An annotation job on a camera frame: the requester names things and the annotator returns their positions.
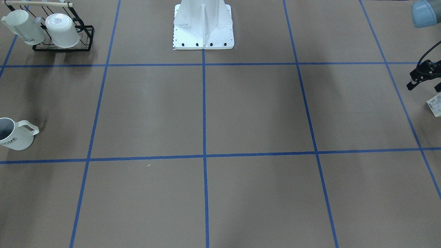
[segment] black cable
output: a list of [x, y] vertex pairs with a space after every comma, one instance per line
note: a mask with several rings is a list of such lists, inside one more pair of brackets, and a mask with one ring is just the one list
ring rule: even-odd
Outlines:
[[418, 66], [420, 66], [421, 61], [424, 59], [424, 57], [426, 57], [427, 54], [429, 54], [433, 49], [435, 49], [438, 45], [441, 44], [441, 41], [439, 41], [437, 44], [435, 44], [434, 46], [432, 46], [422, 57], [421, 59], [419, 59], [418, 63], [416, 64], [416, 72], [418, 72], [421, 75], [425, 75], [425, 76], [436, 76], [436, 77], [441, 77], [441, 73], [426, 73], [426, 72], [421, 72], [418, 70]]

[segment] mug handle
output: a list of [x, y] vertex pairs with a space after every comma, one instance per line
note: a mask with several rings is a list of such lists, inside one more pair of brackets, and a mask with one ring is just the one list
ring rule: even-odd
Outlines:
[[23, 125], [29, 126], [30, 128], [33, 129], [33, 131], [31, 132], [32, 136], [36, 135], [37, 133], [40, 132], [40, 130], [38, 129], [37, 126], [32, 125], [30, 122], [28, 122], [27, 120], [21, 120], [19, 122], [17, 122], [18, 126], [21, 127]]

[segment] mug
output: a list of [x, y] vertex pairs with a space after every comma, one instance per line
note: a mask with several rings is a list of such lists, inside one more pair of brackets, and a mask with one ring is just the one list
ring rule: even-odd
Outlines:
[[52, 42], [61, 48], [76, 46], [80, 36], [72, 18], [65, 14], [52, 14], [46, 18], [46, 27]]
[[14, 10], [1, 21], [28, 45], [36, 45], [46, 38], [46, 32], [24, 10]]
[[[29, 131], [23, 125], [29, 126], [33, 131]], [[34, 135], [39, 132], [38, 127], [27, 120], [15, 122], [10, 118], [0, 118], [0, 145], [13, 150], [28, 148], [34, 141]]]

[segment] white label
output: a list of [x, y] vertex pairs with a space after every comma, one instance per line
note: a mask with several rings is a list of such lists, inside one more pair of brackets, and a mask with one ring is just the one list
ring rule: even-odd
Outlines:
[[427, 104], [436, 117], [441, 116], [441, 93], [428, 100]]

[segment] brown floor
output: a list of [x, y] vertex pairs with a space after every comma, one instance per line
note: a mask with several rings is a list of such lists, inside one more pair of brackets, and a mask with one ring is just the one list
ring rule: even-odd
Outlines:
[[172, 49], [179, 0], [72, 2], [90, 52], [0, 28], [0, 117], [41, 131], [0, 147], [0, 247], [441, 247], [414, 1], [227, 0], [207, 51]]

